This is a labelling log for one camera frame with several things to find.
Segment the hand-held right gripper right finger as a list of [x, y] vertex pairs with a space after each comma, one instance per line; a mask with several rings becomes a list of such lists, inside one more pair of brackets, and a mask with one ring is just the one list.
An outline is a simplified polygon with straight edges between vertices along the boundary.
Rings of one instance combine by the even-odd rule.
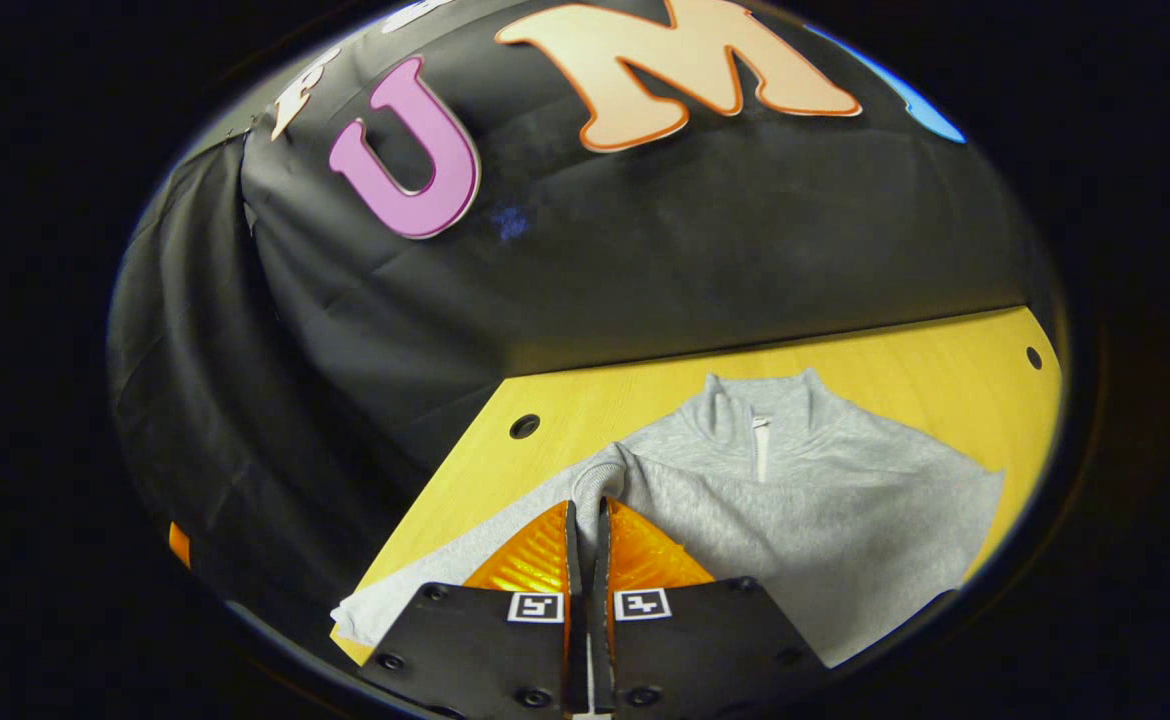
[[597, 707], [614, 719], [751, 719], [831, 671], [760, 580], [717, 580], [640, 512], [600, 507], [591, 585]]

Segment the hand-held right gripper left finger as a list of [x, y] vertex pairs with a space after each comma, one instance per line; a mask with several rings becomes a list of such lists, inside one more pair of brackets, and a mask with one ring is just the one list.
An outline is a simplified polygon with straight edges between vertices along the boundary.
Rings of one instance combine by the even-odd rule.
[[572, 678], [581, 611], [576, 507], [563, 501], [469, 578], [417, 587], [360, 676], [440, 716], [567, 716], [589, 702]]

